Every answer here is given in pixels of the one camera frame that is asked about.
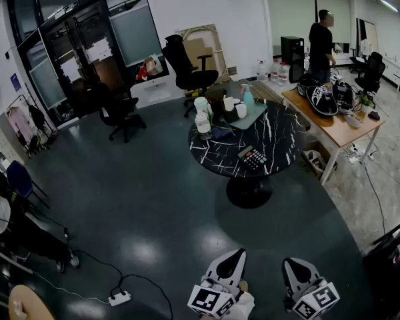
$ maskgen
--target floor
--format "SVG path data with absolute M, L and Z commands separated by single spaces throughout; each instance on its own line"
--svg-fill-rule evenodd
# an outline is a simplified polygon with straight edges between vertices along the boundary
M 339 73 L 346 82 L 356 85 L 356 73 L 351 74 L 346 68 L 340 68 Z M 375 152 L 374 160 L 368 159 L 366 168 L 381 201 L 385 229 L 388 231 L 400 223 L 400 183 L 388 176 L 390 174 L 400 182 L 400 92 L 381 79 L 381 88 L 375 100 L 389 117 L 377 107 L 380 116 L 387 121 L 378 132 L 375 140 L 377 147 L 372 147 L 371 152 Z M 309 138 L 318 138 L 329 150 L 332 149 L 333 143 L 316 127 L 311 128 Z M 359 150 L 365 149 L 368 137 L 356 141 L 355 144 Z M 344 218 L 361 252 L 366 253 L 370 243 L 383 235 L 379 203 L 367 178 L 365 166 L 358 162 L 351 164 L 349 158 L 345 157 L 346 152 L 342 151 L 339 155 L 338 168 L 326 182 L 325 189 Z
M 240 209 L 226 196 L 227 178 L 191 156 L 193 115 L 183 117 L 182 100 L 139 113 L 147 129 L 131 132 L 128 144 L 122 134 L 109 141 L 112 129 L 92 114 L 27 163 L 49 194 L 51 210 L 42 210 L 69 228 L 70 248 L 112 263 L 124 274 L 152 279 L 172 302 L 175 319 L 198 318 L 187 307 L 194 284 L 212 260 L 240 247 L 247 250 L 245 279 L 256 304 L 250 319 L 297 319 L 282 304 L 286 257 L 312 262 L 337 286 L 341 300 L 326 319 L 375 318 L 360 252 L 326 190 L 301 168 L 301 160 L 272 176 L 274 193 L 264 206 Z M 343 181 L 331 183 L 332 196 L 343 191 Z M 62 229 L 47 226 L 65 240 Z M 67 267 L 62 275 L 54 262 L 36 255 L 28 266 L 57 287 L 107 300 L 117 272 L 84 254 L 80 259 L 78 270 Z M 12 276 L 14 283 L 34 289 L 56 319 L 170 319 L 160 291 L 140 279 L 123 284 L 131 302 L 111 307 L 55 290 L 36 275 Z

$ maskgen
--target teal bottle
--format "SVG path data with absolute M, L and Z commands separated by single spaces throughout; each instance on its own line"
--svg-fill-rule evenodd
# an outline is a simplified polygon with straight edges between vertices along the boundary
M 255 100 L 251 93 L 251 86 L 249 84 L 243 84 L 242 87 L 244 91 L 243 102 L 246 104 L 247 113 L 252 114 L 255 109 Z

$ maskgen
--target gray tray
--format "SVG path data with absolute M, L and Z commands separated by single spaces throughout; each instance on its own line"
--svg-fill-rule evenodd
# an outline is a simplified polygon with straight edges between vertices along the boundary
M 258 119 L 259 116 L 267 110 L 267 106 L 262 103 L 255 103 L 255 109 L 253 113 L 247 114 L 244 119 L 240 119 L 230 123 L 230 126 L 245 131 Z

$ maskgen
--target calculator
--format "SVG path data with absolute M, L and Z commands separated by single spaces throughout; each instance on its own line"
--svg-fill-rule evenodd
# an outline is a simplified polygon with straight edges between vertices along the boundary
M 254 173 L 262 169 L 267 162 L 267 158 L 251 145 L 244 148 L 237 156 Z

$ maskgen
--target dark gray floor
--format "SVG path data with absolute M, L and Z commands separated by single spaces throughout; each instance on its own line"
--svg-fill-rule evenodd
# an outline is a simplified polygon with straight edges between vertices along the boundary
M 94 114 L 62 131 L 50 151 L 27 164 L 49 194 L 48 215 L 68 226 L 71 248 L 154 280 L 169 296 L 175 319 L 197 318 L 186 306 L 193 285 L 214 258 L 240 247 L 247 250 L 245 279 L 255 297 L 251 319 L 297 318 L 282 304 L 285 257 L 312 262 L 334 282 L 341 300 L 324 319 L 373 318 L 357 246 L 310 173 L 292 165 L 273 177 L 267 204 L 240 209 L 226 197 L 227 178 L 192 158 L 192 119 L 183 118 L 181 100 L 139 113 L 148 128 L 136 130 L 128 144 L 122 134 L 110 142 L 112 128 Z M 80 269 L 67 267 L 63 275 L 36 255 L 29 265 L 59 287 L 106 300 L 117 273 L 80 258 Z M 169 319 L 166 300 L 144 281 L 127 279 L 124 289 L 133 300 L 118 307 L 56 291 L 37 277 L 28 285 L 57 319 Z

